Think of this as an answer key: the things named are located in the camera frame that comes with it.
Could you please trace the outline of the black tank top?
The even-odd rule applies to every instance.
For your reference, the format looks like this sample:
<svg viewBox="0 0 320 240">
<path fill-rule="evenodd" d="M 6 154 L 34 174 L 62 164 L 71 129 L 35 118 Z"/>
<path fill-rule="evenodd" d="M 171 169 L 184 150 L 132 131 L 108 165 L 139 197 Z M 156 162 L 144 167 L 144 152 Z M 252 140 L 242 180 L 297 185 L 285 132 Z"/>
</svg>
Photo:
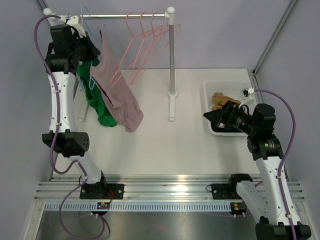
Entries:
<svg viewBox="0 0 320 240">
<path fill-rule="evenodd" d="M 220 127 L 220 126 L 215 126 L 211 124 L 211 129 L 216 132 L 216 133 L 242 133 L 240 130 L 236 129 L 235 127 Z"/>
</svg>

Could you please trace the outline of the pink hanger of brown top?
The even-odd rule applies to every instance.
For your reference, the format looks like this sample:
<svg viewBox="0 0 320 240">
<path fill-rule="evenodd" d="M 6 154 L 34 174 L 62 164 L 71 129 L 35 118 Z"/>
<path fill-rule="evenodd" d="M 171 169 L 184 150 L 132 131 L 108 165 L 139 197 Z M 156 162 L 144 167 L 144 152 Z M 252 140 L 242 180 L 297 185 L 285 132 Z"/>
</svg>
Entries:
<svg viewBox="0 0 320 240">
<path fill-rule="evenodd" d="M 128 24 L 128 19 L 125 19 L 125 24 L 130 33 L 131 39 L 121 59 L 121 62 L 119 63 L 118 70 L 115 72 L 115 74 L 110 80 L 110 84 L 112 86 L 116 85 L 128 70 L 132 70 L 134 72 L 134 76 L 132 77 L 131 81 L 129 83 L 126 82 L 126 84 L 133 85 L 135 82 L 137 82 L 138 79 L 144 74 L 144 72 L 157 59 L 157 58 L 154 58 L 152 62 L 150 62 L 149 65 L 146 66 L 144 71 L 140 73 L 140 71 L 145 66 L 146 62 L 154 54 L 154 51 L 157 49 L 158 44 L 163 39 L 164 35 L 169 30 L 169 25 L 167 23 L 165 23 L 164 25 L 159 25 L 157 27 L 154 27 L 152 18 L 150 21 L 151 30 L 148 30 L 148 31 L 144 30 L 144 27 L 142 24 L 142 18 L 139 18 L 139 23 L 140 23 L 141 33 L 139 33 L 138 35 L 134 35 Z M 137 55 L 135 57 L 135 60 L 128 66 L 128 68 L 125 69 L 124 72 L 122 72 L 121 71 L 122 64 L 126 59 L 126 56 L 132 46 L 132 43 L 134 42 L 135 39 L 139 39 L 139 38 L 141 38 L 141 43 L 140 43 Z"/>
</svg>

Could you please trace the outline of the pink hanger of black top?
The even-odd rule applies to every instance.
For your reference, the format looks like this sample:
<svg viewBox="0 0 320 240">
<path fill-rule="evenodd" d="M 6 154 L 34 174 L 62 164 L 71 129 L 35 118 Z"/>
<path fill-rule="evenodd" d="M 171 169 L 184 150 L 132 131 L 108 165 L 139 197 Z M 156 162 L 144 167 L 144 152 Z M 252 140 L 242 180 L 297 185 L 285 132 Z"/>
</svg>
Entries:
<svg viewBox="0 0 320 240">
<path fill-rule="evenodd" d="M 135 84 L 142 75 L 150 68 L 154 62 L 159 58 L 162 52 L 169 46 L 169 43 L 162 43 L 165 36 L 170 33 L 170 29 L 173 30 L 173 36 L 179 32 L 181 25 L 174 24 L 175 13 L 174 9 L 170 7 L 165 12 L 165 18 L 168 20 L 167 23 L 155 26 L 154 18 L 157 14 L 154 12 L 151 15 L 150 29 L 146 29 L 143 24 L 143 17 L 139 18 L 140 30 L 142 38 L 137 55 L 132 63 L 133 76 L 129 82 L 130 85 Z"/>
</svg>

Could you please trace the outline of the pink hanger of white top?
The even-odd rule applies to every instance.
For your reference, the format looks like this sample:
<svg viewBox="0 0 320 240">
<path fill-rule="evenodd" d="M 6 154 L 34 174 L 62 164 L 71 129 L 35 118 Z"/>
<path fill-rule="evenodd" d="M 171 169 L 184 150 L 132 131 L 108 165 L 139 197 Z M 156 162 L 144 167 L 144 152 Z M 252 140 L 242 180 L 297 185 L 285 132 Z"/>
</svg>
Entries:
<svg viewBox="0 0 320 240">
<path fill-rule="evenodd" d="M 125 18 L 125 25 L 131 37 L 126 50 L 129 51 L 133 43 L 137 42 L 138 44 L 136 56 L 127 68 L 128 70 L 131 70 L 132 74 L 131 79 L 128 81 L 129 85 L 138 82 L 142 75 L 154 64 L 154 62 L 156 62 L 169 45 L 169 43 L 166 43 L 163 47 L 160 46 L 165 36 L 170 33 L 171 25 L 166 22 L 155 26 L 154 19 L 158 14 L 158 12 L 155 11 L 150 17 L 150 29 L 145 29 L 143 25 L 145 14 L 145 12 L 142 12 L 138 16 L 140 25 L 140 32 L 138 33 L 134 33 L 129 25 L 129 16 L 131 13 L 128 13 Z"/>
</svg>

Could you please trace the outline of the brown tank top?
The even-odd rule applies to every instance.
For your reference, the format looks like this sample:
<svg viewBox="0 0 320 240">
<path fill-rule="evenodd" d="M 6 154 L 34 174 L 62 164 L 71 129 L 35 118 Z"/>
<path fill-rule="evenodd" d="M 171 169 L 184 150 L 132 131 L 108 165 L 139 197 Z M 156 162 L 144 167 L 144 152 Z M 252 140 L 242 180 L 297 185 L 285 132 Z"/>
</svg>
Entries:
<svg viewBox="0 0 320 240">
<path fill-rule="evenodd" d="M 226 96 L 221 92 L 215 92 L 211 99 L 213 103 L 211 109 L 213 111 L 221 109 L 228 101 L 234 102 L 236 105 L 241 103 L 239 100 Z"/>
</svg>

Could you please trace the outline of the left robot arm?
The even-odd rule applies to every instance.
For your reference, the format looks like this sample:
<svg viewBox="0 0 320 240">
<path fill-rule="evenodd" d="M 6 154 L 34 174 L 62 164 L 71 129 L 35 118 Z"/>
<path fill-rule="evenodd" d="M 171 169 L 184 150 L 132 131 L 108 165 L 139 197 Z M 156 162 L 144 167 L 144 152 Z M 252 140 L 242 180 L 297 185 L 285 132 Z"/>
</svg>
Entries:
<svg viewBox="0 0 320 240">
<path fill-rule="evenodd" d="M 51 153 L 69 159 L 82 173 L 81 199 L 103 199 L 108 194 L 107 180 L 90 154 L 89 135 L 77 131 L 74 116 L 74 85 L 80 62 L 93 61 L 100 51 L 78 23 L 64 23 L 50 28 L 45 68 L 51 88 L 51 123 L 42 141 Z"/>
</svg>

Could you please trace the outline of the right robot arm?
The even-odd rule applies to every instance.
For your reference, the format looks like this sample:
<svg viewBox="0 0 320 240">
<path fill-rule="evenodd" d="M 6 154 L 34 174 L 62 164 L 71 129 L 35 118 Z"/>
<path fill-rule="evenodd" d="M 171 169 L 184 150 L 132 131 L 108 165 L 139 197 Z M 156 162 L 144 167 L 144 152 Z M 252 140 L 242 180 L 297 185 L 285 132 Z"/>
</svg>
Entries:
<svg viewBox="0 0 320 240">
<path fill-rule="evenodd" d="M 222 108 L 205 112 L 203 116 L 214 126 L 223 124 L 247 135 L 247 147 L 252 154 L 264 186 L 265 198 L 253 179 L 244 173 L 232 174 L 227 193 L 241 198 L 255 220 L 255 235 L 259 240 L 308 240 L 309 225 L 303 224 L 293 205 L 287 184 L 285 159 L 280 141 L 274 135 L 275 109 L 264 103 L 246 114 L 239 105 L 228 101 Z"/>
</svg>

